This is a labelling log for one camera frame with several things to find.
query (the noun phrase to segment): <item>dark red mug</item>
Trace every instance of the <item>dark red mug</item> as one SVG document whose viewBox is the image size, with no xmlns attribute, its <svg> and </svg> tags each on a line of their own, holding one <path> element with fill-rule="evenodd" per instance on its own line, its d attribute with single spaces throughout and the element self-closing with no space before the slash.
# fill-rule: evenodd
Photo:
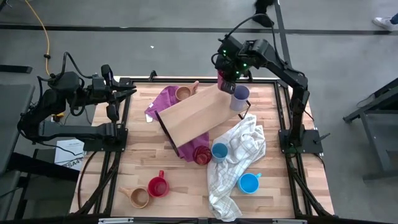
<svg viewBox="0 0 398 224">
<path fill-rule="evenodd" d="M 159 171 L 159 176 L 152 178 L 148 184 L 148 193 L 152 197 L 164 197 L 169 192 L 169 183 L 164 179 L 164 171 Z"/>
</svg>

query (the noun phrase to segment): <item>concrete floor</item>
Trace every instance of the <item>concrete floor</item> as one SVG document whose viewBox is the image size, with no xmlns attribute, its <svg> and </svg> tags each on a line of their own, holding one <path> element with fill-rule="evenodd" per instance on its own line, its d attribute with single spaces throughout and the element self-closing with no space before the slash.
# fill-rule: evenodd
<svg viewBox="0 0 398 224">
<path fill-rule="evenodd" d="M 10 0 L 13 8 L 0 13 L 0 22 L 38 24 L 22 1 Z M 31 1 L 45 24 L 73 26 L 126 26 L 174 28 L 232 28 L 254 11 L 253 0 L 40 0 Z M 355 104 L 397 77 L 398 33 L 374 35 L 376 16 L 398 11 L 395 0 L 280 0 L 280 10 L 269 10 L 276 27 L 282 56 L 305 72 L 311 91 L 310 104 L 323 141 L 326 175 L 335 213 L 343 218 L 398 223 L 398 180 L 364 183 L 362 176 L 378 170 L 360 122 L 341 119 Z M 243 28 L 260 29 L 249 21 Z M 344 35 L 333 35 L 334 30 Z M 50 31 L 50 70 L 58 72 L 64 51 L 69 51 L 82 72 L 100 72 L 108 63 L 117 75 L 213 76 L 210 55 L 218 48 L 224 30 L 201 32 L 72 32 Z M 239 40 L 265 38 L 270 34 L 239 33 Z M 33 83 L 45 77 L 45 37 L 42 31 L 0 30 L 0 63 L 30 65 L 30 75 L 0 74 L 0 83 Z M 274 77 L 266 69 L 255 77 Z M 90 119 L 94 108 L 88 108 Z M 85 117 L 69 117 L 69 124 Z M 32 154 L 22 138 L 17 150 Z M 47 202 L 52 208 L 54 201 Z"/>
</svg>

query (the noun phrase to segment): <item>white towel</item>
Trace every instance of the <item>white towel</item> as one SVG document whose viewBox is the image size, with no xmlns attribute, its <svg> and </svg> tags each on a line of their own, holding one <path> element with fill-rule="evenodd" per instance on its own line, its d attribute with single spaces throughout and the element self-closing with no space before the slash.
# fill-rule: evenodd
<svg viewBox="0 0 398 224">
<path fill-rule="evenodd" d="M 207 165 L 209 207 L 214 216 L 231 222 L 242 212 L 229 197 L 232 188 L 248 166 L 266 155 L 266 139 L 262 126 L 256 126 L 256 116 L 247 114 L 234 128 L 216 138 L 213 144 L 223 143 L 228 155 L 223 162 Z"/>
</svg>

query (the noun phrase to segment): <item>wooden table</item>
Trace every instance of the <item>wooden table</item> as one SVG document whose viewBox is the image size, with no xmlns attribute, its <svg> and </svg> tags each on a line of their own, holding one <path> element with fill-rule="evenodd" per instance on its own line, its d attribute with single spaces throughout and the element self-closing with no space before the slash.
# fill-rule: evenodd
<svg viewBox="0 0 398 224">
<path fill-rule="evenodd" d="M 208 189 L 206 166 L 179 159 L 160 124 L 157 121 L 146 123 L 144 110 L 156 96 L 171 83 L 136 83 L 137 93 L 133 94 L 127 128 L 129 137 L 127 148 L 122 153 L 118 170 L 116 188 L 135 188 L 146 186 L 151 178 L 158 175 L 159 170 L 165 171 L 165 178 L 170 184 L 170 193 L 164 198 L 152 199 L 144 209 L 133 208 L 128 198 L 120 192 L 115 192 L 112 216 L 120 217 L 213 217 L 208 209 Z M 202 91 L 211 84 L 201 84 Z M 251 91 L 249 101 L 252 106 L 250 113 L 257 116 L 257 125 L 264 127 L 266 138 L 266 156 L 251 164 L 246 172 L 262 173 L 260 189 L 253 195 L 243 195 L 235 187 L 231 197 L 238 204 L 246 218 L 293 218 L 292 198 L 285 157 L 281 154 L 277 132 L 280 129 L 274 86 L 269 84 L 247 84 Z M 286 113 L 285 101 L 282 100 Z M 109 122 L 106 117 L 106 105 L 98 105 L 95 111 L 93 125 Z M 236 125 L 240 119 L 232 118 L 210 131 L 211 141 Z M 304 125 L 313 128 L 312 120 L 305 115 Z M 88 165 L 82 180 L 81 199 L 84 203 L 97 187 L 103 153 L 97 153 Z M 308 188 L 312 191 L 324 208 L 333 213 L 325 171 L 319 158 L 311 154 L 303 154 L 303 164 Z M 104 191 L 105 205 L 108 187 Z M 302 193 L 298 190 L 300 208 L 304 211 Z M 71 212 L 77 210 L 77 196 L 72 202 Z"/>
</svg>

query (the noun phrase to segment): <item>tan mug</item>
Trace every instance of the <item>tan mug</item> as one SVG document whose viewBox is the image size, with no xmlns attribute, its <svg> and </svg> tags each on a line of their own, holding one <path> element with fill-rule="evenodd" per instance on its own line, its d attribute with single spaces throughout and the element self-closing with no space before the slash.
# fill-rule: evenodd
<svg viewBox="0 0 398 224">
<path fill-rule="evenodd" d="M 195 94 L 199 85 L 199 81 L 195 81 L 192 85 L 189 86 L 180 86 L 175 92 L 175 97 L 178 101 L 182 101 L 187 99 L 188 97 Z"/>
<path fill-rule="evenodd" d="M 149 194 L 146 188 L 138 187 L 136 189 L 125 189 L 119 187 L 119 191 L 125 194 L 134 208 L 144 208 L 148 205 Z"/>
</svg>

